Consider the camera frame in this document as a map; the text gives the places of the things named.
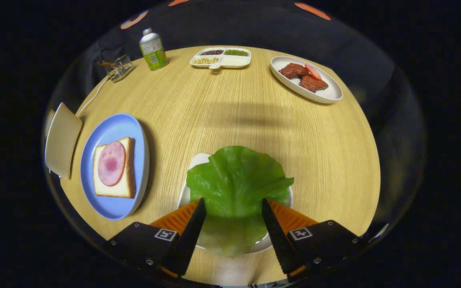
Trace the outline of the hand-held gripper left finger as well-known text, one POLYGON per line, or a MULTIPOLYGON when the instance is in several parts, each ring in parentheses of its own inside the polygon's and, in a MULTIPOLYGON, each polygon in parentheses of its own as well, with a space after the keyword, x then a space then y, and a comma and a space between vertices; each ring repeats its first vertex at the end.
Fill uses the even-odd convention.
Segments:
POLYGON ((203 199, 170 212, 150 224, 134 222, 111 237, 111 256, 155 278, 186 274, 206 217, 203 199))

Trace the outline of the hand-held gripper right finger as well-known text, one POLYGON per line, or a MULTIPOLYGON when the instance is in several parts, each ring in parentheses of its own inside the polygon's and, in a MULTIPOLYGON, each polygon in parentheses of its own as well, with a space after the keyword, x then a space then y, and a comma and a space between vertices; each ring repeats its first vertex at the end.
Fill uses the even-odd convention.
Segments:
POLYGON ((288 280, 325 275, 365 250, 364 240, 335 220, 315 221, 269 198, 262 217, 288 280))

